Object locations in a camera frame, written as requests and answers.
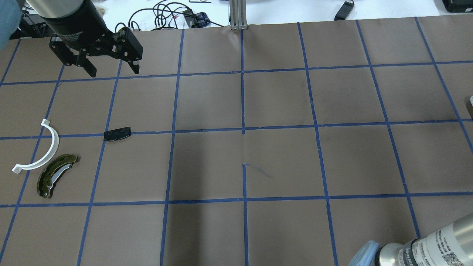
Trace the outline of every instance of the blue tape grid line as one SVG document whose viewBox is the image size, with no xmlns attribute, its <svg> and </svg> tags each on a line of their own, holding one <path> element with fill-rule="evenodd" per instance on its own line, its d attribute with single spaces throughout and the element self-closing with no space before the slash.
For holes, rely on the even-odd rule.
<svg viewBox="0 0 473 266">
<path fill-rule="evenodd" d="M 317 141 L 317 151 L 318 151 L 319 160 L 320 160 L 320 170 L 322 172 L 322 182 L 324 184 L 324 197 L 325 197 L 326 208 L 327 208 L 327 218 L 328 218 L 328 226 L 329 226 L 329 231 L 330 231 L 330 239 L 332 242 L 333 261 L 335 263 L 335 266 L 338 266 L 337 247 L 335 245 L 335 234 L 333 232 L 333 223 L 332 223 L 332 211 L 330 209 L 330 195 L 328 193 L 327 178 L 325 176 L 324 157 L 322 155 L 322 147 L 320 145 L 319 126 L 317 123 L 317 116 L 315 115 L 314 99 L 312 97 L 312 86 L 310 83 L 309 67 L 307 64 L 306 47 L 304 45 L 304 38 L 302 36 L 302 30 L 300 28 L 299 22 L 297 23 L 297 27 L 299 30 L 300 43 L 302 46 L 302 54 L 304 56 L 304 65 L 306 67 L 305 70 L 306 70 L 306 77 L 307 77 L 307 87 L 308 87 L 308 92 L 309 92 L 312 118 L 314 119 L 315 139 Z"/>
<path fill-rule="evenodd" d="M 415 19 L 415 22 L 417 24 L 417 28 L 420 31 L 420 35 L 422 36 L 422 39 L 424 40 L 425 47 L 427 48 L 427 51 L 429 52 L 432 63 L 434 64 L 435 71 L 437 72 L 438 78 L 440 79 L 440 82 L 442 83 L 442 86 L 445 90 L 445 93 L 447 94 L 448 100 L 450 101 L 450 104 L 452 105 L 452 108 L 455 111 L 455 115 L 456 115 L 456 117 L 458 119 L 458 122 L 460 123 L 460 126 L 463 130 L 463 134 L 465 135 L 466 142 L 470 146 L 471 152 L 473 152 L 472 142 L 471 142 L 470 138 L 468 137 L 468 133 L 466 132 L 465 125 L 463 125 L 463 121 L 462 121 L 462 119 L 460 117 L 460 114 L 459 114 L 459 112 L 458 112 L 458 110 L 455 106 L 455 103 L 453 102 L 452 96 L 450 95 L 450 92 L 448 91 L 447 85 L 446 85 L 446 83 L 445 83 L 445 81 L 442 77 L 442 74 L 440 73 L 440 70 L 438 69 L 437 62 L 435 62 L 434 55 L 432 54 L 432 51 L 430 50 L 429 43 L 427 42 L 427 39 L 425 38 L 424 32 L 422 31 L 422 27 L 420 26 L 419 20 L 417 19 L 417 17 L 415 17 L 414 19 Z"/>
<path fill-rule="evenodd" d="M 448 62 L 421 62 L 421 63 L 399 63 L 399 64 L 373 64 L 373 65 L 352 65 L 352 66 L 327 66 L 327 67 L 308 67 L 309 70 L 324 70 L 324 69 L 347 69 L 347 68 L 369 68 L 369 67 L 395 67 L 395 66 L 421 66 L 421 65 L 440 65 L 440 64 L 466 64 L 473 63 L 470 61 L 448 61 Z M 287 68 L 287 69 L 264 69 L 264 70 L 240 70 L 240 71 L 222 71 L 222 72 L 202 72 L 202 73 L 182 73 L 181 77 L 184 76 L 201 76 L 201 75 L 225 75 L 225 74 L 238 74 L 238 73 L 261 73 L 261 72 L 281 72 L 281 71 L 304 71 L 305 68 Z M 129 76 L 129 77 L 118 77 L 120 80 L 129 79 L 149 79 L 149 78 L 165 78 L 165 77 L 177 77 L 177 74 L 164 74 L 164 75 L 143 75 L 143 76 Z M 116 77 L 108 78 L 89 78 L 89 79 L 72 79 L 72 80 L 61 80 L 61 82 L 78 82 L 78 81 L 94 81 L 94 80 L 115 80 Z M 0 85 L 24 85 L 24 84 L 42 84 L 42 83 L 55 83 L 55 80 L 42 80 L 42 81 L 23 81 L 23 82 L 2 82 Z"/>
<path fill-rule="evenodd" d="M 3 84 L 5 81 L 5 78 L 7 76 L 8 70 L 10 69 L 11 63 L 13 62 L 13 58 L 15 57 L 15 54 L 18 51 L 18 47 L 20 46 L 21 39 L 18 39 L 17 46 L 15 46 L 15 49 L 13 50 L 13 54 L 10 57 L 10 61 L 8 62 L 7 68 L 5 69 L 5 72 L 3 73 L 3 77 L 0 80 L 0 86 Z"/>
<path fill-rule="evenodd" d="M 462 122 L 473 122 L 472 119 L 461 119 Z M 431 120 L 431 121 L 398 121 L 389 122 L 389 124 L 438 124 L 438 123 L 458 123 L 458 120 Z M 386 125 L 386 122 L 366 122 L 366 123 L 341 123 L 341 124 L 319 124 L 318 127 L 342 127 L 342 126 L 361 126 L 361 125 Z M 252 126 L 245 127 L 245 130 L 260 130 L 260 129 L 290 129 L 290 128 L 312 128 L 313 124 L 300 125 L 275 125 L 275 126 Z M 216 131 L 241 131 L 243 128 L 208 128 L 208 129 L 186 129 L 175 130 L 176 134 L 181 133 L 199 133 L 199 132 L 216 132 Z M 152 135 L 152 134 L 172 134 L 171 130 L 164 131 L 141 131 L 132 132 L 132 135 Z M 60 138 L 80 138 L 80 137 L 102 137 L 103 133 L 89 133 L 89 134 L 66 134 L 59 135 Z M 19 137 L 0 137 L 1 140 L 22 140 L 22 139 L 50 139 L 51 136 L 19 136 Z"/>
<path fill-rule="evenodd" d="M 120 61 L 120 64 L 118 65 L 118 71 L 117 71 L 117 76 L 115 78 L 114 89 L 112 92 L 112 97 L 110 99 L 110 107 L 108 109 L 107 122 L 105 124 L 105 131 L 108 131 L 108 126 L 110 124 L 110 117 L 112 116 L 112 109 L 114 107 L 114 101 L 115 101 L 115 93 L 117 90 L 117 85 L 118 85 L 118 80 L 119 80 L 118 77 L 120 75 L 121 69 L 122 69 L 122 61 Z M 84 244 L 85 244 L 86 235 L 87 235 L 88 223 L 90 220 L 90 213 L 92 211 L 92 206 L 94 202 L 95 190 L 97 187 L 98 175 L 100 173 L 100 166 L 102 165 L 102 158 L 104 155 L 104 150 L 105 150 L 105 142 L 102 142 L 102 148 L 100 149 L 100 155 L 98 157 L 97 170 L 95 172 L 94 184 L 92 186 L 92 192 L 90 193 L 90 200 L 89 200 L 88 208 L 87 208 L 87 216 L 86 216 L 86 221 L 84 225 L 84 231 L 82 232 L 82 239 L 80 241 L 79 255 L 77 258 L 77 266 L 80 266 L 80 262 L 82 260 L 82 252 L 84 251 Z"/>
<path fill-rule="evenodd" d="M 246 197 L 246 164 L 242 165 L 243 170 L 243 232 L 245 234 L 245 266 L 249 266 L 249 255 L 248 255 L 248 198 Z"/>
<path fill-rule="evenodd" d="M 397 162 L 397 166 L 398 166 L 398 169 L 399 169 L 399 173 L 401 175 L 401 180 L 403 182 L 403 186 L 404 186 L 404 192 L 405 192 L 405 196 L 406 196 L 406 199 L 407 199 L 407 204 L 409 205 L 409 210 L 411 212 L 411 217 L 412 217 L 412 223 L 414 224 L 414 229 L 415 229 L 415 232 L 416 232 L 416 235 L 418 238 L 420 238 L 420 231 L 419 231 L 419 227 L 417 225 L 417 219 L 415 217 L 415 213 L 414 213 L 414 208 L 412 206 L 412 201 L 411 201 L 411 197 L 409 196 L 409 189 L 407 188 L 407 183 L 406 183 L 406 179 L 405 179 L 405 176 L 404 176 L 404 171 L 403 171 L 403 167 L 401 165 L 401 160 L 399 159 L 399 154 L 397 152 L 397 147 L 396 147 L 396 143 L 394 142 L 394 136 L 393 136 L 393 132 L 391 130 L 391 125 L 390 125 L 390 122 L 389 122 L 389 119 L 387 117 L 387 113 L 386 113 L 386 109 L 385 109 L 385 106 L 384 106 L 384 103 L 383 103 L 383 98 L 381 97 L 381 92 L 379 90 L 379 86 L 378 86 L 378 82 L 376 80 L 376 75 L 375 75 L 375 71 L 373 69 L 373 66 L 371 65 L 371 59 L 369 57 L 369 54 L 368 54 L 368 49 L 366 47 L 366 43 L 365 43 L 365 39 L 363 38 L 363 33 L 361 31 L 361 27 L 359 25 L 359 22 L 358 20 L 356 20 L 356 26 L 358 28 L 358 32 L 359 32 L 359 36 L 360 36 L 360 39 L 361 39 L 361 43 L 363 44 L 363 49 L 365 50 L 365 54 L 366 54 L 366 59 L 368 61 L 368 65 L 370 66 L 369 69 L 371 71 L 371 76 L 373 77 L 373 82 L 374 82 L 374 85 L 375 85 L 375 88 L 376 88 L 376 93 L 378 94 L 378 98 L 379 98 L 379 103 L 381 105 L 381 109 L 383 110 L 383 116 L 385 118 L 385 123 L 386 123 L 386 127 L 387 127 L 387 130 L 388 130 L 388 133 L 389 133 L 389 138 L 391 139 L 391 144 L 393 146 L 393 151 L 394 151 L 394 155 L 396 157 L 396 162 Z"/>
<path fill-rule="evenodd" d="M 174 96 L 174 110 L 173 110 L 173 125 L 172 125 L 172 137 L 171 137 L 171 151 L 169 153 L 169 168 L 167 172 L 167 185 L 166 185 L 166 202 L 164 205 L 164 215 L 163 215 L 163 231 L 161 234 L 161 251 L 160 251 L 160 264 L 163 265 L 164 263 L 164 245 L 166 243 L 166 227 L 167 227 L 167 213 L 169 209 L 169 192 L 171 190 L 171 176 L 172 176 L 172 168 L 173 168 L 173 155 L 174 155 L 174 140 L 175 140 L 175 126 L 176 126 L 176 113 L 177 113 L 177 99 L 179 96 L 179 80 L 181 77 L 181 62 L 182 62 L 182 50 L 184 46 L 184 32 L 182 30 L 181 33 L 181 44 L 179 48 L 179 61 L 177 65 L 177 76 L 176 76 L 176 90 Z"/>
<path fill-rule="evenodd" d="M 409 193 L 410 197 L 437 197 L 437 196 L 469 196 L 473 191 L 457 192 L 425 192 Z M 339 199 L 379 199 L 379 198 L 404 198 L 406 194 L 368 194 L 368 195 L 331 195 L 331 200 Z M 156 201 L 126 201 L 126 202 L 94 202 L 93 206 L 129 206 L 129 205 L 164 205 L 164 204 L 205 204 L 205 203 L 225 203 L 225 202 L 263 202 L 263 201 L 293 201 L 293 200 L 325 200 L 325 196 L 288 196 L 288 197 L 242 197 L 242 198 L 221 198 L 203 200 L 156 200 Z M 42 207 L 76 207 L 89 206 L 88 202 L 73 203 L 28 203 L 20 204 L 19 208 L 42 208 Z M 0 208 L 15 208 L 16 204 L 0 204 Z"/>
<path fill-rule="evenodd" d="M 240 56 L 241 56 L 241 132 L 245 134 L 245 59 L 244 59 L 243 30 L 240 30 Z"/>
<path fill-rule="evenodd" d="M 18 44 L 15 48 L 15 52 L 18 49 L 19 43 L 20 43 L 20 41 L 18 41 Z M 7 71 L 8 71 L 8 69 L 5 70 L 5 74 L 3 75 L 3 78 L 5 78 L 5 76 L 7 75 Z M 44 115 L 45 119 L 48 119 L 49 112 L 51 111 L 51 106 L 53 105 L 54 97 L 56 96 L 56 91 L 59 87 L 59 82 L 61 80 L 61 76 L 62 76 L 63 71 L 64 71 L 64 65 L 62 65 L 61 71 L 59 72 L 58 79 L 56 80 L 56 86 L 54 86 L 54 91 L 53 91 L 53 94 L 51 95 L 51 100 L 49 101 L 48 109 L 46 111 L 46 114 Z M 38 151 L 39 142 L 41 141 L 40 137 L 43 135 L 43 132 L 44 132 L 44 127 L 41 127 L 41 131 L 39 133 L 39 138 L 36 141 L 36 146 L 35 146 L 35 149 L 33 151 L 33 155 L 31 156 L 30 163 L 33 163 L 35 161 L 36 152 Z M 25 176 L 25 179 L 23 181 L 23 185 L 21 186 L 21 190 L 20 190 L 20 194 L 18 196 L 17 204 L 15 205 L 15 210 L 13 211 L 13 215 L 12 215 L 11 220 L 10 220 L 10 225 L 8 227 L 7 235 L 5 236 L 5 240 L 3 241 L 3 246 L 2 246 L 2 249 L 0 251 L 0 263 L 1 263 L 1 260 L 3 259 L 3 254 L 5 253 L 5 249 L 7 247 L 8 239 L 10 237 L 10 233 L 11 233 L 11 230 L 13 228 L 13 223 L 15 222 L 15 218 L 16 218 L 17 213 L 18 213 L 18 208 L 20 206 L 21 198 L 23 197 L 23 193 L 25 192 L 26 183 L 28 182 L 29 175 L 30 175 L 30 171 L 28 170 L 28 172 L 26 172 L 26 176 Z"/>
</svg>

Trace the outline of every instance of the black device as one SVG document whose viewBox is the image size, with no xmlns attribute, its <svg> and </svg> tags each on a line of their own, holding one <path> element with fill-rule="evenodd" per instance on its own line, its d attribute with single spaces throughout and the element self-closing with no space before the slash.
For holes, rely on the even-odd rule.
<svg viewBox="0 0 473 266">
<path fill-rule="evenodd" d="M 129 126 L 122 127 L 118 129 L 113 129 L 104 132 L 104 141 L 105 142 L 114 142 L 122 140 L 131 136 L 131 128 Z"/>
<path fill-rule="evenodd" d="M 353 10 L 353 7 L 355 6 L 355 3 L 350 3 L 350 2 L 344 2 L 340 10 L 337 12 L 337 15 L 335 15 L 334 20 L 345 20 L 350 12 Z"/>
<path fill-rule="evenodd" d="M 207 16 L 205 12 L 200 12 L 200 13 L 195 14 L 195 20 L 196 20 L 196 23 L 197 23 L 196 25 L 198 28 L 203 28 L 210 25 L 209 17 Z"/>
<path fill-rule="evenodd" d="M 192 12 L 192 9 L 186 9 L 182 11 L 182 14 L 184 15 L 184 19 L 187 22 L 189 28 L 197 28 L 197 21 L 195 21 L 194 12 Z"/>
<path fill-rule="evenodd" d="M 70 66 L 83 68 L 91 77 L 97 69 L 87 56 L 108 55 L 128 63 L 135 74 L 143 47 L 131 30 L 123 27 L 117 33 L 108 30 L 90 0 L 29 0 L 28 3 L 54 31 L 49 47 Z M 75 55 L 69 48 L 78 51 Z"/>
<path fill-rule="evenodd" d="M 442 0 L 448 12 L 472 13 L 473 0 Z"/>
</svg>

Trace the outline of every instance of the cylinder label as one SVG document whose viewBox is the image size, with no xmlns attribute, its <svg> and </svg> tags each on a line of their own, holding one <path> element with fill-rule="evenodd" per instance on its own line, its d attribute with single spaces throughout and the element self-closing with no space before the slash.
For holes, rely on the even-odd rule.
<svg viewBox="0 0 473 266">
<path fill-rule="evenodd" d="M 84 31 L 79 31 L 76 33 L 71 33 L 71 34 L 57 34 L 59 37 L 61 37 L 62 40 L 64 41 L 77 41 L 79 39 L 79 36 L 84 33 Z"/>
<path fill-rule="evenodd" d="M 419 266 L 473 266 L 456 241 L 453 224 L 415 242 L 412 253 Z"/>
</svg>

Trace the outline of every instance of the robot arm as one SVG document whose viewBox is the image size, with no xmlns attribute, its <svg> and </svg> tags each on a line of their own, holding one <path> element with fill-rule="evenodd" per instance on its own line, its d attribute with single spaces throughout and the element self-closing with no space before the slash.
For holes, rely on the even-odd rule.
<svg viewBox="0 0 473 266">
<path fill-rule="evenodd" d="M 97 69 L 87 56 L 109 55 L 127 62 L 135 74 L 140 72 L 141 44 L 127 27 L 117 33 L 108 30 L 90 0 L 27 2 L 55 32 L 49 47 L 65 65 L 76 65 L 95 77 Z M 78 55 L 69 48 L 78 51 Z"/>
</svg>

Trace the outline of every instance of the silver metal cylinder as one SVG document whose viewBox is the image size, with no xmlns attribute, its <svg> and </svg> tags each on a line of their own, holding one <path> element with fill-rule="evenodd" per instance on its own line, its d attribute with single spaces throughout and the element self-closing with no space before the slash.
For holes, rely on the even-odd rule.
<svg viewBox="0 0 473 266">
<path fill-rule="evenodd" d="M 473 213 L 453 223 L 456 241 L 473 261 Z"/>
<path fill-rule="evenodd" d="M 84 0 L 26 0 L 44 18 L 62 18 L 79 9 Z"/>
<path fill-rule="evenodd" d="M 402 246 L 387 244 L 377 266 L 473 266 L 473 213 Z"/>
</svg>

